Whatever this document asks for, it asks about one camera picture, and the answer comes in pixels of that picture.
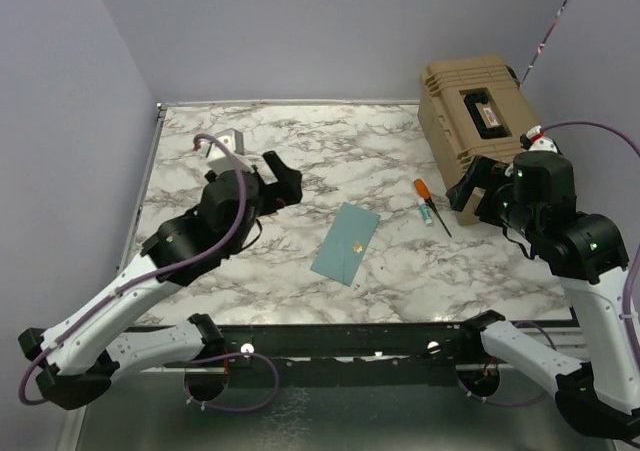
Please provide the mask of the green glue stick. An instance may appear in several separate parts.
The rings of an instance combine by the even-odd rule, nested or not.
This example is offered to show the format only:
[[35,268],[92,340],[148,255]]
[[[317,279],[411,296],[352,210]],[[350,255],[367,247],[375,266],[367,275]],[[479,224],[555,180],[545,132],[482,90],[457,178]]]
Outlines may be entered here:
[[431,215],[429,213],[428,207],[426,202],[424,201],[423,198],[418,197],[417,198],[417,205],[418,205],[418,209],[422,218],[423,223],[426,226],[432,226],[433,225],[433,221],[431,218]]

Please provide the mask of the teal envelope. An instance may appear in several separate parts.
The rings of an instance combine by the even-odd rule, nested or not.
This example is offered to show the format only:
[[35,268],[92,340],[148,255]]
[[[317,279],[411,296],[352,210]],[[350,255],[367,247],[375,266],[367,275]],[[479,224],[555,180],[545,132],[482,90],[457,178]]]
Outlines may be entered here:
[[379,214],[343,203],[320,246],[311,270],[350,286],[379,221]]

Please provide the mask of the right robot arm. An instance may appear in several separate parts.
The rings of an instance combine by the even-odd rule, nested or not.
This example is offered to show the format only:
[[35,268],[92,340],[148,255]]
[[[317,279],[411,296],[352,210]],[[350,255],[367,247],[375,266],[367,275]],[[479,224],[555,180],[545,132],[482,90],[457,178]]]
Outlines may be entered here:
[[634,308],[623,296],[630,271],[620,230],[603,215],[577,210],[573,166],[553,151],[525,151],[511,164],[475,157],[446,193],[452,209],[463,209],[475,189],[484,192],[479,220],[517,232],[558,278],[589,358],[564,356],[495,312],[465,321],[461,354],[510,364],[549,393],[584,436],[638,438],[639,365],[625,323]]

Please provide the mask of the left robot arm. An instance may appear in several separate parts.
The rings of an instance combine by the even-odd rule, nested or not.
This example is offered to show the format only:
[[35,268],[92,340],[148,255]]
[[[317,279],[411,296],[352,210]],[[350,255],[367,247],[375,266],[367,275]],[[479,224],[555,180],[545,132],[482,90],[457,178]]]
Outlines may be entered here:
[[225,338],[207,314],[140,336],[128,329],[160,301],[241,253],[259,217],[301,201],[301,172],[274,151],[263,159],[274,182],[265,183],[255,167],[227,155],[220,170],[207,172],[199,203],[161,224],[94,298],[53,327],[28,328],[19,335],[30,362],[18,388],[22,404],[50,402],[73,410],[102,396],[126,374],[223,359]]

